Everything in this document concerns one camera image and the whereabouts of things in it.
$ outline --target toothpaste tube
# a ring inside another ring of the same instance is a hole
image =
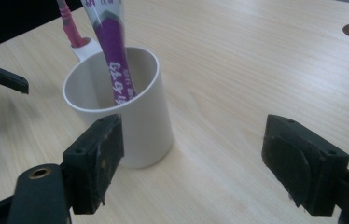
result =
[[[116,105],[136,96],[126,62],[121,0],[81,0],[102,47]]]

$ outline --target wooden table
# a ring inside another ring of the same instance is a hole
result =
[[[174,145],[146,169],[120,167],[106,206],[75,223],[336,223],[297,208],[261,159],[268,114],[294,119],[349,153],[349,4],[330,0],[125,2],[126,41],[161,61]],[[84,9],[82,35],[94,36]],[[0,45],[0,200],[18,175],[87,128],[62,97],[77,59],[62,21]]]

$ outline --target table surface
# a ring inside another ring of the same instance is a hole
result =
[[[84,9],[74,12],[93,36]],[[174,130],[156,165],[119,167],[106,206],[75,223],[336,223],[297,208],[261,159],[268,114],[298,121],[349,153],[349,4],[330,0],[125,2],[126,43],[154,51]],[[77,59],[62,21],[0,45],[0,67],[30,94],[0,86],[0,200],[18,175],[87,128],[62,84]]]

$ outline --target purple toothpaste tube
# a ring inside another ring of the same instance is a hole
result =
[[[136,96],[126,61],[121,0],[81,0],[102,47],[111,76],[114,101],[121,105]]]

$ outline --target white cup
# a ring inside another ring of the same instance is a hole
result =
[[[63,84],[64,100],[90,126],[99,118],[121,114],[125,156],[120,164],[143,168],[169,151],[173,132],[157,57],[147,49],[126,48],[137,96],[115,105],[105,56],[96,41],[73,49],[80,62]]]

